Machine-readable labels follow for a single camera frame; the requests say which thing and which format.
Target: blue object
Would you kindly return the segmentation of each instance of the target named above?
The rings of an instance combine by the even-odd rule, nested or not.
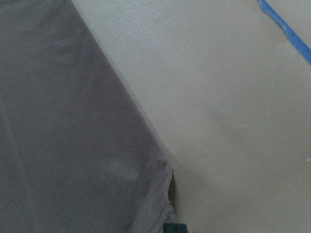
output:
[[[311,65],[311,49],[294,32],[293,29],[282,19],[282,17],[265,0],[257,0],[263,12],[270,16],[285,32],[291,44],[301,53],[306,61]]]

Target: blue tape strip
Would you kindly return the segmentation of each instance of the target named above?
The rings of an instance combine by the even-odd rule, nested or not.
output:
[[[311,66],[311,49],[265,0],[257,1],[263,12],[270,16],[283,29],[291,44],[301,53]]]

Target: blue tape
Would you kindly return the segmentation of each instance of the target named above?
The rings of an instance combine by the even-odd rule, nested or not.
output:
[[[301,53],[311,66],[311,49],[265,0],[257,1],[263,12],[270,16],[283,29],[291,44]]]

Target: concrete floor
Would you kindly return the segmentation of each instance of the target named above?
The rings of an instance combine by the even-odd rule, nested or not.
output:
[[[311,45],[311,2],[270,0]],[[256,0],[74,0],[198,233],[311,230],[311,67]]]

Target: cloth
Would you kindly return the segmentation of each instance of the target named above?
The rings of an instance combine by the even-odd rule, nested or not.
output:
[[[0,232],[160,232],[171,175],[72,3],[1,0]]]

